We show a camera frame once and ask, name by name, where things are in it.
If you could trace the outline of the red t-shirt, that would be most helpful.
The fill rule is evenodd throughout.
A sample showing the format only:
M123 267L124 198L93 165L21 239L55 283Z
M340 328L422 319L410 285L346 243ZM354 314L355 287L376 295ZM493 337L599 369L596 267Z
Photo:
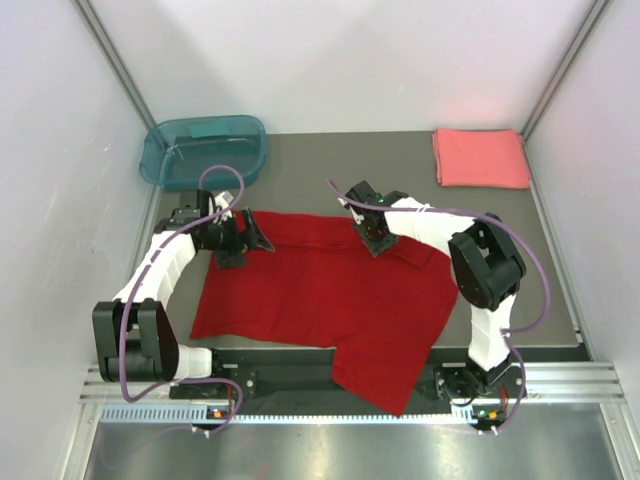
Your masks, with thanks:
M373 256L346 218L255 213L272 251L211 265L190 336L333 348L331 377L399 416L457 301L449 258L401 238Z

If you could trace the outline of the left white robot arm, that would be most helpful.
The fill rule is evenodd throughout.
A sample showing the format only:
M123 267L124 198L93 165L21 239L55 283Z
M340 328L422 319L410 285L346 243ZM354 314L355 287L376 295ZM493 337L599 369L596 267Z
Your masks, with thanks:
M111 301L92 312L98 367L106 382L126 378L141 382L192 379L205 396L226 387L225 370L215 365L211 349L178 343L166 307L178 281L201 250L210 251L220 269L246 264L253 250L273 252L250 209L230 210L233 195L192 190L182 204L156 225L142 262Z

